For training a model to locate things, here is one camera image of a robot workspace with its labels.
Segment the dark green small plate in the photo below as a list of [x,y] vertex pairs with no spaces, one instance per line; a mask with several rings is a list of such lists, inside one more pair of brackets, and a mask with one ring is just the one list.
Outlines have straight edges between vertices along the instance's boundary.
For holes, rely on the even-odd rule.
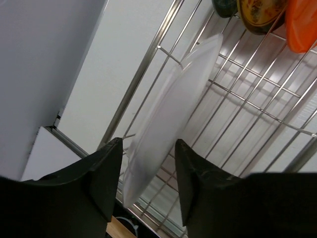
[[212,5],[222,18],[229,18],[238,12],[237,0],[212,0]]

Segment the yellow patterned dark plate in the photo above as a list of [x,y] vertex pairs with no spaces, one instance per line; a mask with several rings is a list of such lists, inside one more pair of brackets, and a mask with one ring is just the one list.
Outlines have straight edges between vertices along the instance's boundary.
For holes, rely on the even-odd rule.
[[286,0],[238,0],[237,8],[245,27],[255,35],[265,35],[284,24]]

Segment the orange plastic plate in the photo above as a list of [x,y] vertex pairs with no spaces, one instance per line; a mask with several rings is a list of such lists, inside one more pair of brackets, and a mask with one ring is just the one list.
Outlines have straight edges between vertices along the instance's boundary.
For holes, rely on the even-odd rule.
[[291,51],[306,53],[317,46],[317,1],[290,0],[285,14],[286,40]]

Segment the translucent white plate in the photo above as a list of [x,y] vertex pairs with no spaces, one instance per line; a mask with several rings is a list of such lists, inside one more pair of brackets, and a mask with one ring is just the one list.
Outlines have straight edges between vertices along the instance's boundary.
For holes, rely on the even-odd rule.
[[177,62],[127,150],[123,206],[135,203],[184,130],[215,66],[223,42],[218,33]]

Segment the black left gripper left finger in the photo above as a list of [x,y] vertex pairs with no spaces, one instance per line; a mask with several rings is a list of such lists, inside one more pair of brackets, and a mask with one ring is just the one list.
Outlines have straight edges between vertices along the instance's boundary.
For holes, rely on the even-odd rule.
[[0,179],[3,238],[103,238],[122,163],[119,137],[39,180]]

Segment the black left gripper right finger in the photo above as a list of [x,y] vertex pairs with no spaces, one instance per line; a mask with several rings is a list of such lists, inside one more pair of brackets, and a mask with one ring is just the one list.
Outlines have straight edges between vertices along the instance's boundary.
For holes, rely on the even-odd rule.
[[315,173],[236,177],[175,143],[181,217],[190,238],[314,238]]

